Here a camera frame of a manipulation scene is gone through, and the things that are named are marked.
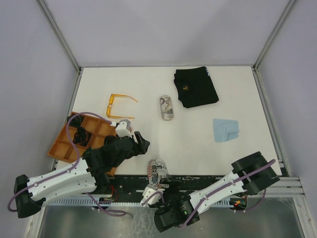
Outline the flag print glasses case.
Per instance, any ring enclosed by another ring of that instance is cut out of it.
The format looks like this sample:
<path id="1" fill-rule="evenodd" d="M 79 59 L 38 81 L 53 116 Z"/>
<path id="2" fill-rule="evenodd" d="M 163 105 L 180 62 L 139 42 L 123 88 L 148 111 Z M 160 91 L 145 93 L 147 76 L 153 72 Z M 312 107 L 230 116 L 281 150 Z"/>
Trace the flag print glasses case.
<path id="1" fill-rule="evenodd" d="M 155 190 L 169 188 L 168 184 L 162 183 L 168 178 L 168 169 L 164 160 L 150 160 L 147 164 L 147 176 L 149 186 Z"/>

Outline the map print glasses case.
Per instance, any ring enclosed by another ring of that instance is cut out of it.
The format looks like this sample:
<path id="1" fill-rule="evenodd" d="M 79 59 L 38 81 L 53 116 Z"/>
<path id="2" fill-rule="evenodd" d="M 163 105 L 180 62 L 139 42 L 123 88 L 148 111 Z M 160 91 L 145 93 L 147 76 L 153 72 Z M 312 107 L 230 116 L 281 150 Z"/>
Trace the map print glasses case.
<path id="1" fill-rule="evenodd" d="M 174 118 L 174 108 L 171 98 L 168 95 L 162 95 L 159 104 L 162 119 L 165 121 L 172 120 Z"/>

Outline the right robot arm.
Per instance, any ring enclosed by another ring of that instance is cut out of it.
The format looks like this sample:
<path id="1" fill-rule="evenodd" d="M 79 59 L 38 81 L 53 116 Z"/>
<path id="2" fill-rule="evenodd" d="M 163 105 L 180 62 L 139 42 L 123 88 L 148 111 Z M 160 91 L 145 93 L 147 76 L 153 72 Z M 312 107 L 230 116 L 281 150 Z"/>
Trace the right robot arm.
<path id="1" fill-rule="evenodd" d="M 180 181 L 169 180 L 163 192 L 163 205 L 155 211 L 154 223 L 159 232 L 183 228 L 200 220 L 199 215 L 215 203 L 239 193 L 257 195 L 280 180 L 267 161 L 256 152 L 232 163 L 232 170 L 217 182 L 192 193 L 180 191 Z"/>

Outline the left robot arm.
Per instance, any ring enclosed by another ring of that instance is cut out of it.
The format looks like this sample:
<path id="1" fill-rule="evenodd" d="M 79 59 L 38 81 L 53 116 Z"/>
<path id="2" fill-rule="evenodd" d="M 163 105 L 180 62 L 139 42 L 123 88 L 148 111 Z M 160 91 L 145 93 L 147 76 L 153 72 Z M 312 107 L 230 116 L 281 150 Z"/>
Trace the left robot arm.
<path id="1" fill-rule="evenodd" d="M 82 193 L 105 193 L 109 189 L 107 173 L 123 161 L 144 155 L 150 146 L 140 132 L 132 136 L 107 136 L 103 146 L 88 148 L 79 160 L 45 175 L 15 179 L 14 200 L 19 218 L 38 213 L 62 198 Z"/>

